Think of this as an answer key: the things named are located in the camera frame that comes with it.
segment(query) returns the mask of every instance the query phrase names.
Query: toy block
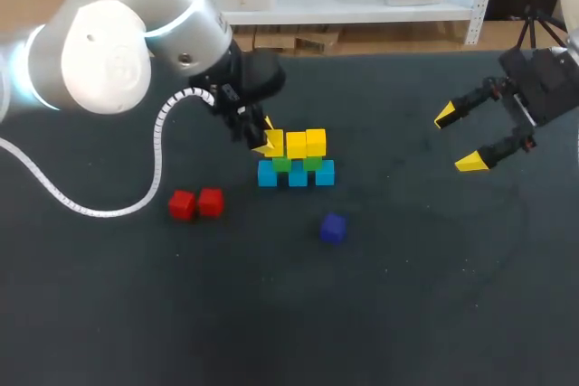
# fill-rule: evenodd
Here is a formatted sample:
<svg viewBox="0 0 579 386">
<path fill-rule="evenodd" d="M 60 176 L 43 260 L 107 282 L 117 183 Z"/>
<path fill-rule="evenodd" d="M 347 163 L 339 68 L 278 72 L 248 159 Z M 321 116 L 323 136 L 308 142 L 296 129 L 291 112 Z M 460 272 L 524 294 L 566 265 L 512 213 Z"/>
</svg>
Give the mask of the toy block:
<svg viewBox="0 0 579 386">
<path fill-rule="evenodd" d="M 306 130 L 306 140 L 308 143 L 308 157 L 326 156 L 326 130 L 324 128 Z"/>
<path fill-rule="evenodd" d="M 283 130 L 265 130 L 273 148 L 265 152 L 268 158 L 283 157 Z"/>
<path fill-rule="evenodd" d="M 316 172 L 322 168 L 322 157 L 308 157 L 304 160 L 304 170 L 306 172 Z"/>
<path fill-rule="evenodd" d="M 195 195 L 177 190 L 169 201 L 169 213 L 179 221 L 190 221 L 195 212 Z"/>
<path fill-rule="evenodd" d="M 272 159 L 275 172 L 291 172 L 291 160 L 286 157 Z"/>
<path fill-rule="evenodd" d="M 289 187 L 308 187 L 308 173 L 304 170 L 301 160 L 291 162 L 288 185 Z"/>
<path fill-rule="evenodd" d="M 204 217 L 221 216 L 225 208 L 221 189 L 203 189 L 199 194 L 198 207 L 199 214 Z"/>
<path fill-rule="evenodd" d="M 326 243 L 339 244 L 346 237 L 346 218 L 331 212 L 322 222 L 319 237 Z"/>
<path fill-rule="evenodd" d="M 286 134 L 286 147 L 288 158 L 306 158 L 308 156 L 308 140 L 306 132 L 293 132 Z"/>
<path fill-rule="evenodd" d="M 336 184 L 336 168 L 334 160 L 324 160 L 322 168 L 316 171 L 316 185 L 335 185 Z"/>
<path fill-rule="evenodd" d="M 273 170 L 271 160 L 261 160 L 257 169 L 257 183 L 260 187 L 277 187 L 278 175 Z"/>
</svg>

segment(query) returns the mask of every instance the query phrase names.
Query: cyan cube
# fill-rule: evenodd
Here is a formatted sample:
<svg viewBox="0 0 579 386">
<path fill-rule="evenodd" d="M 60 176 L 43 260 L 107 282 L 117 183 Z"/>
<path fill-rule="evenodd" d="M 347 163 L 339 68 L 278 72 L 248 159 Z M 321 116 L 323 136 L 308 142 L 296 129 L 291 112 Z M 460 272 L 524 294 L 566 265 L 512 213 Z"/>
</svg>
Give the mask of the cyan cube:
<svg viewBox="0 0 579 386">
<path fill-rule="evenodd" d="M 340 244 L 346 237 L 346 218 L 331 212 L 322 222 L 319 237 L 326 243 Z"/>
<path fill-rule="evenodd" d="M 316 171 L 316 185 L 335 185 L 336 169 L 334 160 L 324 160 L 321 169 Z"/>
<path fill-rule="evenodd" d="M 277 187 L 278 174 L 273 170 L 271 160 L 261 160 L 257 167 L 257 184 L 260 187 Z"/>
<path fill-rule="evenodd" d="M 304 169 L 304 163 L 301 160 L 293 160 L 291 162 L 288 184 L 289 187 L 308 187 L 308 173 Z"/>
</svg>

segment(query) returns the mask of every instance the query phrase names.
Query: dark blue cube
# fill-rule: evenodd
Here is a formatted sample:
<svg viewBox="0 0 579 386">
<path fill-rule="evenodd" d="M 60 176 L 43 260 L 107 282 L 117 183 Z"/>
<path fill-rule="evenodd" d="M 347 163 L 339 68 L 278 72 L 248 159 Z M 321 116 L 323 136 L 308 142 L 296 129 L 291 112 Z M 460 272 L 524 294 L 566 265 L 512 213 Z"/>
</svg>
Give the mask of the dark blue cube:
<svg viewBox="0 0 579 386">
<path fill-rule="evenodd" d="M 339 244 L 346 237 L 346 218 L 331 212 L 322 223 L 319 237 L 326 243 Z"/>
</svg>

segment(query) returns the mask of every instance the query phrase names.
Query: table surface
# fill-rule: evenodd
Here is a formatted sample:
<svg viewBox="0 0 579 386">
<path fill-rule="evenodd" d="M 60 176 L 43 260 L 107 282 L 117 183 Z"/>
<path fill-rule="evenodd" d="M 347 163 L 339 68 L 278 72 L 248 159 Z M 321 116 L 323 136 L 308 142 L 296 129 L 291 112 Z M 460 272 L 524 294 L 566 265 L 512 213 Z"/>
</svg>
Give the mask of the table surface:
<svg viewBox="0 0 579 386">
<path fill-rule="evenodd" d="M 576 385 L 577 115 L 484 174 L 453 162 L 509 132 L 501 105 L 433 124 L 497 57 L 284 60 L 266 109 L 327 130 L 335 188 L 259 189 L 258 157 L 193 101 L 167 123 L 157 198 L 127 218 L 67 211 L 0 153 L 0 384 Z M 0 136 L 83 205 L 129 205 L 179 87 L 155 81 L 118 118 L 47 112 Z M 171 192 L 207 186 L 222 219 L 170 220 Z M 318 240 L 327 212 L 348 218 L 342 246 Z"/>
</svg>

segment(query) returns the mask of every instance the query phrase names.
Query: block tower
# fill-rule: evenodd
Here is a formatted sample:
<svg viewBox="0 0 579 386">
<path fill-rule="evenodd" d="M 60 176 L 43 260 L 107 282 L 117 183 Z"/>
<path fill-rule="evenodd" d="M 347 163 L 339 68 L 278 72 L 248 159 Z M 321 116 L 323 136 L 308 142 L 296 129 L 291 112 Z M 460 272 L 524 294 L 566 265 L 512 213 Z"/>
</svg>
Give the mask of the block tower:
<svg viewBox="0 0 579 386">
<path fill-rule="evenodd" d="M 278 175 L 288 174 L 289 187 L 308 187 L 308 173 L 315 174 L 316 185 L 334 185 L 336 172 L 334 160 L 325 160 L 326 130 L 299 132 L 267 130 L 273 148 L 265 153 L 271 160 L 261 160 L 258 166 L 258 185 L 277 187 Z"/>
</svg>

